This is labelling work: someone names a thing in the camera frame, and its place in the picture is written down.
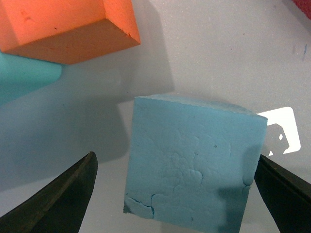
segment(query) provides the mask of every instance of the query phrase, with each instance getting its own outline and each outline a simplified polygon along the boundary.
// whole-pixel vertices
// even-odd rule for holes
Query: red object
[[[0,0],[4,53],[73,64],[139,44],[131,0]]]
[[[311,0],[293,0],[293,2],[311,19]]]

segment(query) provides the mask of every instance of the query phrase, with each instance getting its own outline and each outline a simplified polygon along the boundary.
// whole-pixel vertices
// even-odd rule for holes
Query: cube top face
[[[136,98],[124,211],[238,233],[266,125],[235,105]]]
[[[2,52],[73,64],[140,44],[131,0],[0,0]]]
[[[11,30],[9,44],[1,45],[2,50],[105,18],[103,0],[1,0],[1,5],[5,12],[1,20],[7,18]]]

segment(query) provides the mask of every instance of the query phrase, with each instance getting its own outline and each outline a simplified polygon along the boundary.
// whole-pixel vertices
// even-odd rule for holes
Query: foam texture
[[[58,80],[60,64],[0,52],[0,105]]]
[[[131,0],[0,0],[4,53],[73,64],[140,44]]]
[[[232,104],[135,98],[124,212],[238,233],[266,126]]]

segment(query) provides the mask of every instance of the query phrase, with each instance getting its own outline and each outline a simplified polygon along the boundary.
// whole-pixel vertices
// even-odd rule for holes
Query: blue cube
[[[238,233],[267,119],[236,105],[135,98],[124,212]]]

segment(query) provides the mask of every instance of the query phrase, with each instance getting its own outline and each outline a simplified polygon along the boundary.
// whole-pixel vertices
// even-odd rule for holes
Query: white table surface
[[[255,113],[292,107],[301,149],[270,158],[311,182],[311,20],[290,0],[133,0],[141,45],[71,66],[0,106],[0,216],[89,151],[82,233],[195,233],[123,214],[135,96],[174,93]],[[255,182],[241,233],[279,232]]]

